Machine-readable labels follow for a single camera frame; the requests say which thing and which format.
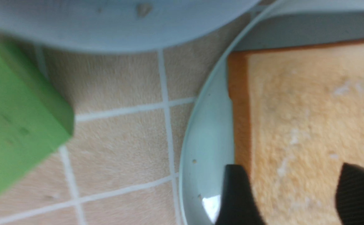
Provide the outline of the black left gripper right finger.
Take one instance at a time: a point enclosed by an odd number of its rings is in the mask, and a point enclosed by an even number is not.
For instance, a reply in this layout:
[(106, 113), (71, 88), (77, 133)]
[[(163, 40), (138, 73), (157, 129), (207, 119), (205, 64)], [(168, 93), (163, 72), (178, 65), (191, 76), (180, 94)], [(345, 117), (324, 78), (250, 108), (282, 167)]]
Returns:
[(335, 206), (343, 225), (364, 225), (364, 168), (343, 163), (335, 194)]

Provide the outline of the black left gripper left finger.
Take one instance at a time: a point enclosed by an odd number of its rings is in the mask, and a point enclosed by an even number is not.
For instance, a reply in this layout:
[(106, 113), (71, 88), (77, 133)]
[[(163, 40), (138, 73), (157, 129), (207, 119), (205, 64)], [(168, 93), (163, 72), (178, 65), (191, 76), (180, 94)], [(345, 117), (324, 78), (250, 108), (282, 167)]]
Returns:
[(241, 165), (226, 165), (216, 225), (264, 225), (249, 177)]

